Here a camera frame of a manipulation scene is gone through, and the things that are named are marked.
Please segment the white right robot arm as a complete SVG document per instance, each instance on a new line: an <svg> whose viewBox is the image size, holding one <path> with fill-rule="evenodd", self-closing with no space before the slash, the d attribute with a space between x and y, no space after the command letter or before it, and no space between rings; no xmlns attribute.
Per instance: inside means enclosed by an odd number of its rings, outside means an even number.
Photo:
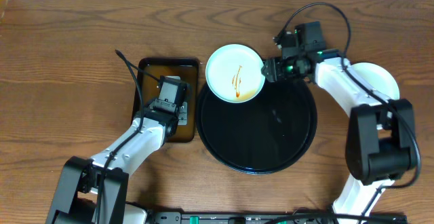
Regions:
<svg viewBox="0 0 434 224"><path fill-rule="evenodd" d="M345 160L350 175L332 204L333 223L370 223L370 212L389 189L412 186L421 168L414 112L406 99L381 92L338 50L297 51L265 60L268 81L309 78L349 116Z"/></svg>

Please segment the light blue plate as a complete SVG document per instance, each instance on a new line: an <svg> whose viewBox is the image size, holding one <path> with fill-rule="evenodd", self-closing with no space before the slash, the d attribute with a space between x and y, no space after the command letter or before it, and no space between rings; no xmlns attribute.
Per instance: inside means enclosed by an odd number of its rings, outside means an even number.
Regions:
<svg viewBox="0 0 434 224"><path fill-rule="evenodd" d="M210 90L220 100L243 103L253 99L263 88L263 66L261 57L252 48L229 44L210 56L205 78Z"/></svg>

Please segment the pale green plate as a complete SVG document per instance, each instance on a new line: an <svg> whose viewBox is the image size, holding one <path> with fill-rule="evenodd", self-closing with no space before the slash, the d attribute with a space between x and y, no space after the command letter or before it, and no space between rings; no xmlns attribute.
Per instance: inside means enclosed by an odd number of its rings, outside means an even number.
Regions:
<svg viewBox="0 0 434 224"><path fill-rule="evenodd" d="M353 64L352 68L379 92L389 96L393 100L400 99L398 84L392 74L386 69L369 62Z"/></svg>

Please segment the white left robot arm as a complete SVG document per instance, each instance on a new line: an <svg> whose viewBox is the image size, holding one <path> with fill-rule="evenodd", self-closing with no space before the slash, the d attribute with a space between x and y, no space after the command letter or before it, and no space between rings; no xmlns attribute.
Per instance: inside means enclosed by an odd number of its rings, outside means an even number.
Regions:
<svg viewBox="0 0 434 224"><path fill-rule="evenodd" d="M130 128L90 159L71 157L63 166L47 223L145 223L145 209L126 202L129 178L165 140L186 123L188 103L156 98Z"/></svg>

